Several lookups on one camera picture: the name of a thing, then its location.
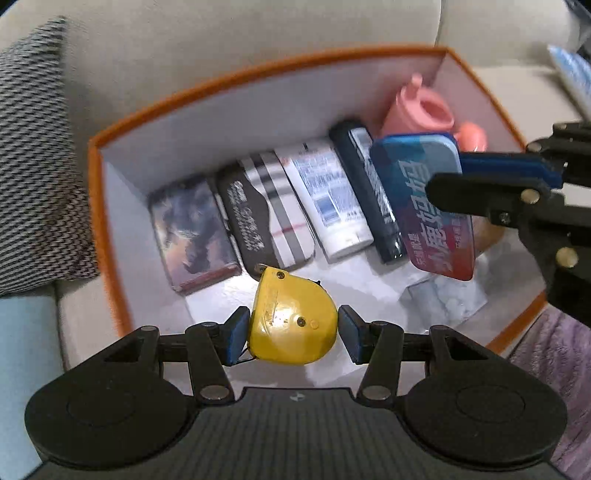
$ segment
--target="pink cup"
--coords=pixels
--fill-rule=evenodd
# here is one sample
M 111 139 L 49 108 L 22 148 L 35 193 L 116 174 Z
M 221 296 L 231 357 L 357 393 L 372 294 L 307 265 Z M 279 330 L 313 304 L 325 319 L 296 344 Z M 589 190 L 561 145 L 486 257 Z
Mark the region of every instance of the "pink cup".
M 415 73 L 396 95 L 380 135 L 449 132 L 453 124 L 454 117 L 446 101 L 433 89 L 424 87 L 423 77 Z

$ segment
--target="patterned case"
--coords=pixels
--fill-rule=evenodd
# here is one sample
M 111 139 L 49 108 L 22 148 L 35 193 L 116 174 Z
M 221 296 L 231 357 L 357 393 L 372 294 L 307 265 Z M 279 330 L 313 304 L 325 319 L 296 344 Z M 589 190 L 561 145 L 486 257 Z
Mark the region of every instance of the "patterned case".
M 217 189 L 246 271 L 257 264 L 289 270 L 314 255 L 314 238 L 274 152 L 244 158 L 217 175 Z
M 207 180 L 161 190 L 150 209 L 164 266 L 175 291 L 203 288 L 241 272 Z

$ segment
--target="sofa cushion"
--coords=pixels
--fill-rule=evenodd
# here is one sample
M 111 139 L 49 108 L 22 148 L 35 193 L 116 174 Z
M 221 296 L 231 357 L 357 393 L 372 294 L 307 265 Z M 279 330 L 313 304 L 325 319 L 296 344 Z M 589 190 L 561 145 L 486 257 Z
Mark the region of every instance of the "sofa cushion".
M 199 81 L 327 48 L 433 45 L 440 13 L 441 0 L 18 0 L 0 48 L 68 18 L 66 96 L 85 162 L 92 135 Z
M 0 478 L 20 480 L 40 463 L 25 430 L 25 406 L 63 373 L 52 287 L 0 298 Z
M 514 65 L 475 68 L 526 141 L 552 134 L 552 124 L 581 119 L 557 72 L 549 67 Z
M 65 20 L 0 52 L 0 294 L 98 275 L 60 55 Z
M 445 0 L 437 43 L 472 65 L 549 64 L 546 45 L 576 49 L 579 20 L 564 0 Z
M 66 368 L 119 339 L 103 278 L 56 283 L 61 347 Z

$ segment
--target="wire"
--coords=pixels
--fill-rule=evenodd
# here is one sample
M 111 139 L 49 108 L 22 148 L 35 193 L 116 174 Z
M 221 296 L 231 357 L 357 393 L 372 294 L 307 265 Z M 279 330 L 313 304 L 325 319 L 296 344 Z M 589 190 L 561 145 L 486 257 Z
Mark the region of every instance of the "wire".
M 248 345 L 246 345 L 245 349 L 242 351 L 242 353 L 238 356 L 238 358 L 240 358 L 242 355 L 244 355 L 246 352 L 248 352 Z M 251 362 L 253 360 L 256 360 L 255 356 L 252 356 L 250 358 L 245 358 L 244 360 L 239 360 L 238 362 L 236 362 L 236 365 L 240 365 L 240 364 L 245 364 L 246 362 Z
M 238 362 L 236 362 L 237 365 L 240 364 L 245 364 L 246 362 L 252 362 L 253 360 L 257 360 L 257 358 L 255 356 L 250 357 L 250 358 L 246 358 L 244 360 L 239 360 Z

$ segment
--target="striped phone case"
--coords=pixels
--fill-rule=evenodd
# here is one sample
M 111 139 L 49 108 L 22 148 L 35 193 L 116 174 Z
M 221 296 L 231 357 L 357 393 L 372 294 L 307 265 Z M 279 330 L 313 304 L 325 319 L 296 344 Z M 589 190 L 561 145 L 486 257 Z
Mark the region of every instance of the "striped phone case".
M 274 152 L 243 158 L 217 175 L 217 189 L 242 262 L 289 270 L 314 255 L 314 238 L 300 203 Z

